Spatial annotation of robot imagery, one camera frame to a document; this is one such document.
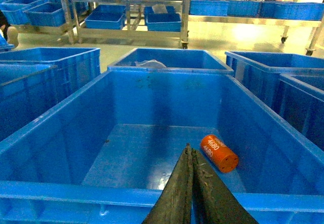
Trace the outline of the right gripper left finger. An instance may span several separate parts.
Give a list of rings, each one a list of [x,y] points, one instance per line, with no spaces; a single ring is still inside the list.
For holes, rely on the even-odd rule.
[[[159,199],[142,222],[191,223],[192,184],[192,148],[187,144]]]

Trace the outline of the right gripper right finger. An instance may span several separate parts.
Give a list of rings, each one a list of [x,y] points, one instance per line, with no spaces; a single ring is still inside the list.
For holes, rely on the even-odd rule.
[[[192,150],[192,162],[196,223],[257,223],[196,149]]]

